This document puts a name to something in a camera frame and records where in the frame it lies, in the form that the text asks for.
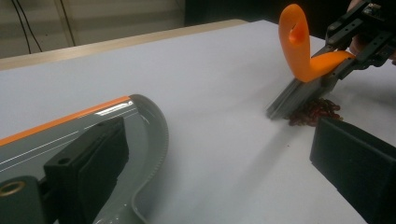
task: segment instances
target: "white tabletop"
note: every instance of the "white tabletop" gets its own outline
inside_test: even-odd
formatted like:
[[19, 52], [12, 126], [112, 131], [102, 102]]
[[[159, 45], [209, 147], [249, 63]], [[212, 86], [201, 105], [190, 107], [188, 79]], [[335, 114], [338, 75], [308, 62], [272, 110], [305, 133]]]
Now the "white tabletop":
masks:
[[[312, 42], [313, 51], [324, 44]], [[345, 121], [392, 145], [395, 71], [355, 71], [328, 96]], [[265, 117], [291, 79], [267, 21], [5, 70], [0, 138], [140, 93], [170, 132], [141, 207], [150, 223], [364, 223], [311, 164], [314, 128]]]

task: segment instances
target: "black rectangular block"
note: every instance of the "black rectangular block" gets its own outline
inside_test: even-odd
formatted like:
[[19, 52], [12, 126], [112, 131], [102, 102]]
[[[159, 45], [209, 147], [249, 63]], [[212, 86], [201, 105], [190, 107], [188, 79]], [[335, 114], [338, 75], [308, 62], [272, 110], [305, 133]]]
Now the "black rectangular block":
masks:
[[59, 222], [92, 223], [128, 161], [123, 118], [92, 126], [44, 165], [61, 203]]
[[0, 183], [0, 223], [49, 223], [35, 177], [19, 176]]
[[396, 147], [346, 122], [321, 119], [310, 160], [368, 223], [396, 223]]

